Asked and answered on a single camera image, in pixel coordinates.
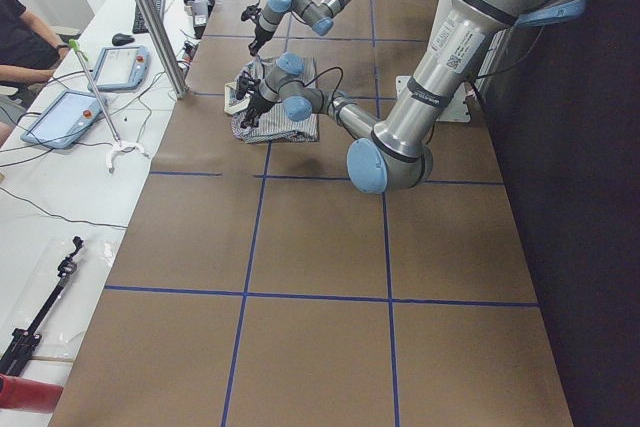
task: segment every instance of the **metal pole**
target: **metal pole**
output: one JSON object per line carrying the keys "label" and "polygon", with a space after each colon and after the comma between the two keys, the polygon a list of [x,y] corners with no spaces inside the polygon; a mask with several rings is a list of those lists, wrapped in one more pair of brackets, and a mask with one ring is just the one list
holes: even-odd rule
{"label": "metal pole", "polygon": [[182,71],[178,67],[178,62],[175,59],[175,54],[171,48],[171,42],[167,32],[164,30],[160,16],[156,12],[153,0],[135,0],[142,12],[149,33],[151,34],[151,40],[156,47],[156,51],[160,56],[160,61],[164,66],[164,70],[169,77],[169,81],[173,86],[173,90],[176,93],[176,97],[181,99],[187,93],[188,87],[184,80]]}

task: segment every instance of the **black wall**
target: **black wall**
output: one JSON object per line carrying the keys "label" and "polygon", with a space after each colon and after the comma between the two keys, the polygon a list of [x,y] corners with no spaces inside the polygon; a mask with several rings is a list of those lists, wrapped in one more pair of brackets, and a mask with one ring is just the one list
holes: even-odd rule
{"label": "black wall", "polygon": [[639,2],[589,0],[486,94],[576,427],[640,426]]}

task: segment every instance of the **blue joint cap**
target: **blue joint cap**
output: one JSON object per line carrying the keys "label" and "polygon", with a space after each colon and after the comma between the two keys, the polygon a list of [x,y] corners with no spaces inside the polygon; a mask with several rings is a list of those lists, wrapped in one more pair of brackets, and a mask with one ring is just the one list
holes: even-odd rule
{"label": "blue joint cap", "polygon": [[282,14],[288,12],[293,0],[269,0],[268,5],[271,10]]}
{"label": "blue joint cap", "polygon": [[580,17],[587,8],[587,0],[572,0],[546,9],[536,10],[518,17],[516,27],[537,27],[559,24]]}
{"label": "blue joint cap", "polygon": [[282,103],[287,117],[293,122],[307,120],[313,113],[311,102],[300,95],[287,97]]}
{"label": "blue joint cap", "polygon": [[365,194],[381,194],[387,188],[387,165],[371,139],[358,139],[347,152],[347,171],[353,185]]}
{"label": "blue joint cap", "polygon": [[318,35],[326,35],[327,32],[331,30],[331,27],[333,27],[333,19],[331,17],[324,17],[313,24],[311,28]]}
{"label": "blue joint cap", "polygon": [[287,74],[296,76],[300,75],[304,70],[304,63],[302,62],[302,59],[291,52],[285,52],[280,57],[278,57],[278,60],[276,60],[276,65],[284,70]]}

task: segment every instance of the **keyboard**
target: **keyboard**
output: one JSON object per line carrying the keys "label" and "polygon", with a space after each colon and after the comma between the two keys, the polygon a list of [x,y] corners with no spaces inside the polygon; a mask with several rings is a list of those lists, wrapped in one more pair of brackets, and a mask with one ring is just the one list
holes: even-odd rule
{"label": "keyboard", "polygon": [[[160,20],[164,18],[164,4],[166,0],[153,0],[153,3],[156,7],[156,11],[160,16]],[[147,27],[147,23],[144,21],[144,17],[142,17],[142,12],[140,12],[140,7],[136,5],[136,13],[133,18],[133,28],[131,31],[134,34],[144,34],[149,32],[149,28]]]}

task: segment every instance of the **cloth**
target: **cloth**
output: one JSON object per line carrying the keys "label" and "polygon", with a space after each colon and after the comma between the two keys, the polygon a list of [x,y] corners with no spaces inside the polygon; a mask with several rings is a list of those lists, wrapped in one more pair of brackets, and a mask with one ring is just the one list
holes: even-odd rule
{"label": "cloth", "polygon": [[0,65],[50,69],[59,59],[58,52],[20,20],[26,10],[19,0],[0,0]]}
{"label": "cloth", "polygon": [[[263,79],[276,60],[275,57],[269,59],[255,57],[243,70],[248,71],[253,78]],[[304,71],[300,78],[306,84],[315,77],[316,66],[313,59],[304,58],[302,60],[304,62]],[[235,100],[235,92],[232,92],[229,102],[230,105],[235,105],[239,102]],[[318,116],[316,114],[311,114],[311,117],[302,122],[293,122],[287,118],[284,106],[279,102],[269,112],[260,117],[258,127],[243,129],[240,127],[240,122],[244,119],[245,112],[246,110],[242,110],[233,115],[231,118],[231,130],[235,138],[244,140],[248,144],[278,139],[285,139],[291,142],[318,141]]]}

